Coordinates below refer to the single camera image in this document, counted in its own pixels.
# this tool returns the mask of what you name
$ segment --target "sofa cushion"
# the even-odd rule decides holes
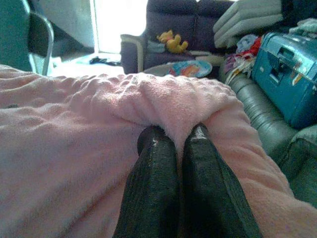
[[[198,10],[193,45],[195,50],[219,52],[214,46],[212,27],[232,4],[233,2],[228,0],[200,0],[197,3]]]
[[[196,0],[149,0],[147,12],[162,14],[191,15],[195,14]]]
[[[194,60],[195,56],[186,54],[172,54],[170,52],[164,53],[147,53],[144,60],[144,69],[151,68],[167,62],[183,61],[183,60]]]
[[[317,125],[298,132],[291,140],[280,167],[296,198],[317,208]]]
[[[220,81],[225,82],[224,64],[220,67]],[[288,143],[297,133],[285,121],[262,89],[245,74],[237,75],[229,85],[243,103],[251,125],[258,133],[265,152],[279,165]]]
[[[194,15],[172,15],[148,12],[147,14],[147,35],[150,39],[156,39],[162,32],[173,30],[174,35],[180,34],[182,41],[188,42],[188,50],[192,49],[194,40]]]

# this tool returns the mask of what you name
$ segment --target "floor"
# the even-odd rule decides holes
[[[107,61],[120,61],[119,54],[87,52],[69,52],[64,56],[53,58],[49,76],[81,77],[85,75],[93,76],[100,74],[118,75],[123,74],[120,66],[110,66],[104,63],[89,64],[89,60],[98,56]]]

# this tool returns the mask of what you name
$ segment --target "stuffed toy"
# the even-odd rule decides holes
[[[174,39],[173,31],[169,30],[167,32],[163,32],[160,36],[157,36],[157,39],[161,43],[166,44],[168,40],[173,40]]]
[[[180,45],[181,36],[175,35],[173,36],[173,31],[169,30],[168,32],[163,32],[160,36],[157,36],[157,39],[166,44],[166,48],[171,53],[182,53],[188,47],[188,42],[184,41],[182,45]]]

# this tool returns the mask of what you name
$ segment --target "chair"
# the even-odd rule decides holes
[[[27,0],[0,0],[0,64],[47,75],[53,49],[49,21],[30,11]]]
[[[189,43],[189,51],[224,53],[214,46],[212,26],[233,4],[229,0],[148,0],[146,29],[141,36],[121,35],[121,64],[125,73],[172,61],[194,60],[195,55],[152,53],[148,40],[170,29]]]

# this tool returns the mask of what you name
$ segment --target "blue toolbox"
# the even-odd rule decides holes
[[[268,33],[252,70],[265,91],[294,128],[317,122],[317,40]]]

